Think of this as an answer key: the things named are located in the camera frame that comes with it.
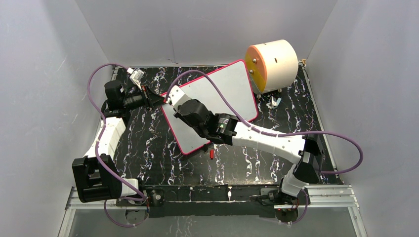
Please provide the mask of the pink framed whiteboard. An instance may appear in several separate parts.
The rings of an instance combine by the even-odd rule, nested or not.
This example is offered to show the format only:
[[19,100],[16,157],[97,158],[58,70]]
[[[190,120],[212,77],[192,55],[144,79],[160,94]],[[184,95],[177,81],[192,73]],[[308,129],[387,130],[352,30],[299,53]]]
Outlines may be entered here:
[[[244,61],[239,60],[225,67],[208,73],[227,102],[247,121],[253,121],[258,116],[257,103],[252,90],[251,79],[248,76]],[[202,102],[206,108],[215,113],[233,114],[219,96],[212,84],[202,75],[189,73],[178,81],[179,87],[192,99]],[[175,137],[180,151],[188,155],[209,140],[201,138],[181,119],[174,117],[171,105],[162,106],[163,113]]]

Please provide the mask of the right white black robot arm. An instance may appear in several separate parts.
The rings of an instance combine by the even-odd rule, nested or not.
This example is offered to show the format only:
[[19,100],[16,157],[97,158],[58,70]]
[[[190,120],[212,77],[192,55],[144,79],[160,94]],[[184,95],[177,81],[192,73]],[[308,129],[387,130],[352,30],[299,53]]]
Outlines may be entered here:
[[230,114],[213,114],[196,99],[173,105],[174,117],[182,120],[200,137],[214,144],[250,147],[282,157],[293,165],[281,179],[278,191],[256,198],[264,205],[292,205],[308,184],[320,181],[323,148],[317,135],[286,137],[259,126],[250,126]]

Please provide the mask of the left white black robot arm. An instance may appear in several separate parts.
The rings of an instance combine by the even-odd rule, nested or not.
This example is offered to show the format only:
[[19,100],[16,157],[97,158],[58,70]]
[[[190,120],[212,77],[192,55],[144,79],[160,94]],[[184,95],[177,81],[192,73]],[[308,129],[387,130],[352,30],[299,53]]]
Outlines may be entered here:
[[107,82],[104,88],[107,99],[99,110],[102,113],[100,130],[85,155],[72,163],[78,196],[83,203],[124,198],[135,205],[143,205],[148,193],[141,179],[122,178],[114,155],[131,111],[142,107],[154,109],[163,105],[164,98],[148,86],[125,90],[119,80]]

